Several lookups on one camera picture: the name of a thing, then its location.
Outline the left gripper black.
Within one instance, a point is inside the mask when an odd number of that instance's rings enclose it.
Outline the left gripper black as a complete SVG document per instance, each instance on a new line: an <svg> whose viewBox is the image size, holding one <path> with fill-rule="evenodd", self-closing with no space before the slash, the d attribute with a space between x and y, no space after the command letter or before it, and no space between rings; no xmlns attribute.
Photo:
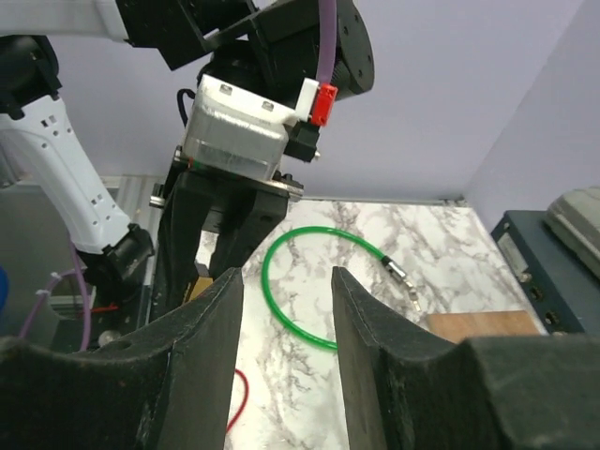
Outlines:
<svg viewBox="0 0 600 450"><path fill-rule="evenodd" d="M219 278L241 268L300 200L304 186L276 171L258 181L206 167L177 148L166 179L156 184L150 205L161 211L150 320L179 308L197 276L195 257L204 233L217 236L209 274Z"/></svg>

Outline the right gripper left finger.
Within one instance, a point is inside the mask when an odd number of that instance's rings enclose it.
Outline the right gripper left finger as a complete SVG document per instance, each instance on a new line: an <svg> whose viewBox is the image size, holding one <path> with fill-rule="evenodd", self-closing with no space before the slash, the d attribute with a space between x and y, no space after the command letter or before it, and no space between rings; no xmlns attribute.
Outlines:
<svg viewBox="0 0 600 450"><path fill-rule="evenodd" d="M239 269L94 352L1 341L5 449L221 449L243 313Z"/></svg>

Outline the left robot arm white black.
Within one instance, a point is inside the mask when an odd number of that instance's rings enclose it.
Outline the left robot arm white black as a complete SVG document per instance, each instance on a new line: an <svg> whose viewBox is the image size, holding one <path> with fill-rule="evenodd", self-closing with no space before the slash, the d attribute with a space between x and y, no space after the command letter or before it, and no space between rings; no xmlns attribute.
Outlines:
<svg viewBox="0 0 600 450"><path fill-rule="evenodd" d="M206 59L185 132L155 202L156 234L114 201L85 154L59 91L52 35L157 50L169 68ZM318 154L336 101L368 92L374 55L352 1L5 1L1 144L30 165L63 219L100 300L122 303L155 258L156 314L182 305L204 232L212 278L243 266L303 186L280 168Z"/></svg>

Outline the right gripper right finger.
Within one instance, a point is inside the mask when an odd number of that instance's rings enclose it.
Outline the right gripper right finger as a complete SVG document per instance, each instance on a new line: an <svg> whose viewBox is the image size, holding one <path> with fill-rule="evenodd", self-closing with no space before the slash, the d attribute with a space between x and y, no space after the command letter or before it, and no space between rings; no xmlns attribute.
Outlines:
<svg viewBox="0 0 600 450"><path fill-rule="evenodd" d="M332 273L337 357L353 449L595 449L599 340L449 342Z"/></svg>

